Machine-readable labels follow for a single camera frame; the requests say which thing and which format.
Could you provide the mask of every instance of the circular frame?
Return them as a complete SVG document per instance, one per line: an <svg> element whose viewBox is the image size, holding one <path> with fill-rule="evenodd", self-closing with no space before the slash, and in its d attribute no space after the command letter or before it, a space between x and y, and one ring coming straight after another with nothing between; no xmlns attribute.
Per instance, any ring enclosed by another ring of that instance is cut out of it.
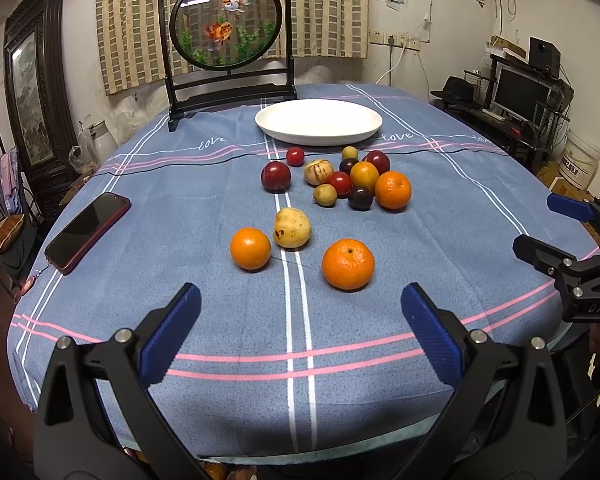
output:
<svg viewBox="0 0 600 480"><path fill-rule="evenodd" d="M273 34L271 35L271 38L269 38L269 41L267 42L267 44L259 52L257 52L253 56L251 56L249 59L246 59L244 61L241 61L240 63L235 63L232 65L222 65L222 66L205 65L203 63L196 61L192 57L190 57L189 54L184 52L183 48L180 46L180 41L178 40L178 35L176 33L176 16L178 14L178 10L180 9L180 6L183 3L183 1L184 0L176 0L176 3L174 4L173 9L171 9L171 16L169 18L169 35L171 37L171 43L175 47L175 49L178 51L178 54L180 54L183 57L183 59L185 59L189 64L197 66L198 68L201 68L203 70L216 70L218 72L226 72L227 70L235 70L237 68L246 66L249 63L254 62L259 57L261 57L267 50L269 50L271 48L271 45L273 45L273 43L276 41L276 38L280 34L280 29L282 28L282 20L284 18L283 13L282 13L282 4L280 3L280 0L273 0L273 3L276 7L276 28L275 28Z"/></svg>

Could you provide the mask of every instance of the carved wooden frame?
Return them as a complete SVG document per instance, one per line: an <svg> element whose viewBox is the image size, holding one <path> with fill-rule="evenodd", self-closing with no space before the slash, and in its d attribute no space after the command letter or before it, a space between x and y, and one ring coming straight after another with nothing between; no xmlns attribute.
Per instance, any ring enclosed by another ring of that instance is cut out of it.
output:
<svg viewBox="0 0 600 480"><path fill-rule="evenodd" d="M32 187L41 178L48 183L44 193L36 197L40 206L45 202L57 205L75 178L73 168L68 165L69 151L76 140L64 84L61 21L62 0L23 0L4 24L4 89L11 130L20 146L24 145L24 139L16 108L11 55L36 32L38 91L54 157L32 165L28 153L19 150L19 155L21 168Z"/></svg>

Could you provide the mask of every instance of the cushion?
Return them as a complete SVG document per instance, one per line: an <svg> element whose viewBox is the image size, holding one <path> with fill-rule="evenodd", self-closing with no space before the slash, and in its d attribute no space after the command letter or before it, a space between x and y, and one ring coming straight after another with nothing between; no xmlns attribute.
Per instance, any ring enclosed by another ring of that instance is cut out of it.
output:
<svg viewBox="0 0 600 480"><path fill-rule="evenodd" d="M24 215L7 216L0 222L0 253L11 247L20 236L24 225Z"/></svg>

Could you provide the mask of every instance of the phone charm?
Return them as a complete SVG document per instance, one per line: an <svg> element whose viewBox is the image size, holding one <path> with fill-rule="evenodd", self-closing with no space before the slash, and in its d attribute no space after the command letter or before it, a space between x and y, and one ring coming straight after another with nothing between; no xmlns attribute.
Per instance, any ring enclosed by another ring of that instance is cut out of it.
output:
<svg viewBox="0 0 600 480"><path fill-rule="evenodd" d="M42 270L36 270L31 276L29 276L27 278L27 281L24 282L24 284L22 285L20 290L18 292L16 292L16 295L13 298L14 304L18 304L18 302L20 301L20 298L22 298L27 292L29 292L33 288L33 286L36 284L36 280L40 277L40 274L45 272L45 270L47 270L49 268L49 265L50 264L48 264Z"/></svg>

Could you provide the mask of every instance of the oval white plate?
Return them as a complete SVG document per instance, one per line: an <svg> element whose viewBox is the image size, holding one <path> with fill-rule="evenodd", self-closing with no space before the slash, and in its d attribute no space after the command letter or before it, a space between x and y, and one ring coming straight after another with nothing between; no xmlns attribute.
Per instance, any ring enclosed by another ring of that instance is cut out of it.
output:
<svg viewBox="0 0 600 480"><path fill-rule="evenodd" d="M256 114L256 124L289 144L338 146L368 139L382 126L382 117L346 101L298 99L263 108Z"/></svg>

